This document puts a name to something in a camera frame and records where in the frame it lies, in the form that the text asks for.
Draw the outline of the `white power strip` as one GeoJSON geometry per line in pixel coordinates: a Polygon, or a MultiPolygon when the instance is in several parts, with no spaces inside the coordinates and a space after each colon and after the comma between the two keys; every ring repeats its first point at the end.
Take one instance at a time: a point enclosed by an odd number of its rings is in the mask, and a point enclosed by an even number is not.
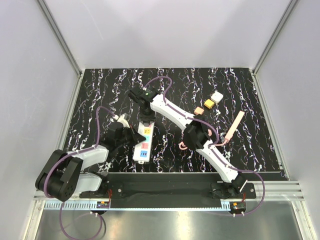
{"type": "Polygon", "coordinates": [[[154,126],[154,122],[150,125],[144,125],[140,122],[138,125],[138,133],[145,137],[145,140],[134,147],[133,160],[141,165],[150,162],[154,126]]]}

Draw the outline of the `orange plug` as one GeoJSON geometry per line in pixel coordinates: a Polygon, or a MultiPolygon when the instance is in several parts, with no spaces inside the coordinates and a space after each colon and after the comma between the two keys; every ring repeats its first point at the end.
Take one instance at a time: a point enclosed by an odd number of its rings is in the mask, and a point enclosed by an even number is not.
{"type": "Polygon", "coordinates": [[[194,114],[195,115],[203,115],[204,112],[205,112],[205,110],[203,108],[199,107],[199,106],[196,107],[196,109],[194,110],[194,114]]]}

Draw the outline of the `yellow plug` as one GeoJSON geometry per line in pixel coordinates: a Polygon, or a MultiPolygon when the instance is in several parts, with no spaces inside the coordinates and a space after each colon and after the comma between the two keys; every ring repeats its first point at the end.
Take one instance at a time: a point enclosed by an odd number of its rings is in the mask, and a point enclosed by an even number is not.
{"type": "Polygon", "coordinates": [[[204,106],[208,109],[212,109],[215,105],[215,102],[212,101],[211,99],[207,99],[205,102],[204,102],[204,106]]]}

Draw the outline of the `white square plug adapter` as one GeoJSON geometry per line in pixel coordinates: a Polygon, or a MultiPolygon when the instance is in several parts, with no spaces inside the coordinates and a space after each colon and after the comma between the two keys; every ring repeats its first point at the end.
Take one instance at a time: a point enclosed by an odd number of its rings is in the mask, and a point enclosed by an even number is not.
{"type": "Polygon", "coordinates": [[[211,99],[214,103],[218,104],[218,103],[223,99],[223,97],[224,97],[224,96],[223,96],[222,93],[216,91],[216,92],[214,92],[214,93],[210,96],[210,99],[211,99]]]}

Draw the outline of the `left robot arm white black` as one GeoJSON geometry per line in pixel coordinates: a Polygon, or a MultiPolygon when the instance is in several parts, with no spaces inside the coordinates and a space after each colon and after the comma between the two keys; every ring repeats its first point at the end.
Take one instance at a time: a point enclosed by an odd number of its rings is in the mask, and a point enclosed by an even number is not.
{"type": "Polygon", "coordinates": [[[86,168],[114,157],[119,148],[134,147],[146,140],[132,125],[113,122],[99,136],[98,144],[75,152],[57,149],[52,152],[37,179],[35,188],[48,198],[67,201],[74,193],[91,192],[97,198],[108,193],[108,186],[97,173],[86,168]]]}

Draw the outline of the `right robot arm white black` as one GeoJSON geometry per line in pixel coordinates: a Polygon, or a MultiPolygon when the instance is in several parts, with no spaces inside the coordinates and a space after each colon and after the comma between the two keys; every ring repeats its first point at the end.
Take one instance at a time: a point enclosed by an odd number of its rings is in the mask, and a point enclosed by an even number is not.
{"type": "Polygon", "coordinates": [[[244,194],[248,180],[217,149],[215,144],[219,140],[218,133],[203,116],[186,112],[156,90],[134,88],[128,96],[139,105],[143,122],[148,117],[160,114],[176,124],[182,131],[184,145],[199,153],[213,166],[230,197],[236,199],[244,194]]]}

